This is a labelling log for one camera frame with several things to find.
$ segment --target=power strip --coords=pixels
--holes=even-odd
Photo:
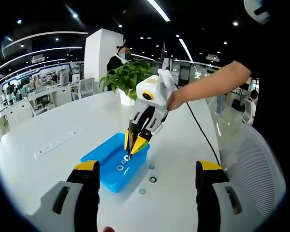
[[[37,159],[39,159],[41,156],[45,155],[47,152],[50,152],[51,150],[55,149],[57,146],[65,143],[66,141],[68,141],[69,139],[71,139],[72,137],[76,136],[77,134],[81,133],[84,131],[83,127],[77,127],[74,130],[72,130],[71,132],[61,136],[60,138],[58,138],[55,141],[50,142],[48,145],[46,145],[45,147],[37,150],[34,152],[34,157]]]

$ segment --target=black cable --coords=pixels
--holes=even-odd
[[[202,130],[202,128],[201,128],[201,126],[200,126],[200,124],[199,124],[197,118],[195,117],[195,115],[194,115],[194,113],[193,113],[193,111],[192,111],[190,105],[188,104],[188,102],[186,102],[186,104],[187,104],[187,106],[188,106],[188,108],[189,108],[189,110],[190,110],[190,112],[191,112],[191,114],[192,114],[192,116],[193,116],[195,122],[198,124],[198,126],[199,126],[199,128],[200,128],[200,131],[202,132],[202,134],[204,135],[206,141],[208,142],[209,146],[211,147],[211,149],[212,149],[212,151],[213,151],[213,153],[214,153],[214,155],[215,155],[215,158],[216,158],[217,164],[220,166],[220,162],[219,162],[219,160],[218,160],[218,157],[217,157],[217,155],[216,155],[216,152],[215,152],[214,149],[213,149],[212,144],[209,142],[207,136],[205,135],[204,131]]]

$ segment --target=black hair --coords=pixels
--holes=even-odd
[[[250,98],[251,99],[256,99],[257,97],[258,97],[258,92],[257,92],[257,90],[253,90],[253,91],[251,91],[251,93],[250,93]]]

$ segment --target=hand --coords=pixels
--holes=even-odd
[[[113,230],[113,228],[107,226],[104,228],[103,232],[115,232],[115,231]]]
[[[173,92],[173,97],[169,103],[168,110],[176,110],[178,107],[180,107],[184,103],[184,100],[182,99],[182,92],[180,90],[176,90]]]

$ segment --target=forearm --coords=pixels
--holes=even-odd
[[[179,95],[184,102],[189,102],[224,94],[244,84],[250,74],[249,69],[234,61],[214,74],[181,88]]]

